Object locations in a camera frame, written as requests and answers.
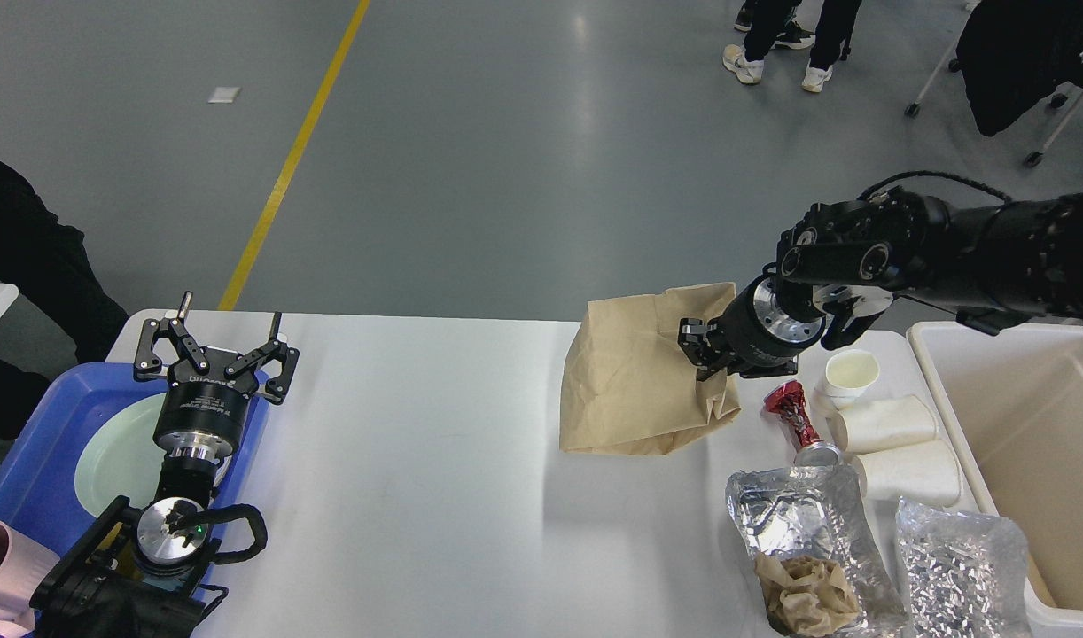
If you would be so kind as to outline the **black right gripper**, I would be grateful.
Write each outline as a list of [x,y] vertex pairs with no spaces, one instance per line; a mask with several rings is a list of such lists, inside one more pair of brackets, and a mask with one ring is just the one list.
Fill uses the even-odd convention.
[[681,318],[678,346],[696,368],[696,380],[719,372],[744,378],[796,373],[794,360],[824,334],[824,312],[814,307],[813,292],[809,284],[760,275],[720,318]]

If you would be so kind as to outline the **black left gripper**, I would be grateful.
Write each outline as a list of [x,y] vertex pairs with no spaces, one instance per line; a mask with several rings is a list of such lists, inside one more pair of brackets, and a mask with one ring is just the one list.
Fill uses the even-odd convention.
[[[210,372],[203,347],[186,328],[192,299],[193,291],[185,291],[173,318],[144,320],[132,375],[136,381],[168,379],[168,391],[152,434],[156,446],[173,455],[182,448],[203,446],[213,451],[214,459],[226,459],[242,448],[250,400],[259,396],[282,405],[289,395],[299,348],[280,338],[283,314],[274,312],[268,342],[229,362],[224,369],[226,380],[181,372],[191,368],[201,376]],[[162,339],[173,348],[175,361],[165,362],[155,352]],[[277,375],[259,385],[258,372],[271,363],[278,364]]]

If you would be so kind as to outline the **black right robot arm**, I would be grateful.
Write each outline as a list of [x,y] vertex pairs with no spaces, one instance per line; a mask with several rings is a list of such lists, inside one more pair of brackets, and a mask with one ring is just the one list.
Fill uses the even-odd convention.
[[853,201],[817,203],[716,318],[681,318],[678,346],[707,380],[790,376],[810,346],[838,350],[893,301],[938,308],[995,336],[1041,316],[1083,323],[1083,191],[954,207],[891,175]]

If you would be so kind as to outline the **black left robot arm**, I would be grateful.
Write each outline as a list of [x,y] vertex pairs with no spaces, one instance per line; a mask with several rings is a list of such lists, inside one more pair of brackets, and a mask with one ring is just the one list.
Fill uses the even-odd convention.
[[253,350],[203,346],[186,326],[191,299],[142,324],[133,360],[134,380],[168,383],[152,434],[162,452],[155,493],[144,506],[113,498],[36,586],[36,637],[190,637],[229,594],[206,573],[268,546],[261,512],[225,503],[219,482],[245,447],[255,401],[289,394],[300,352],[282,338],[280,314]]

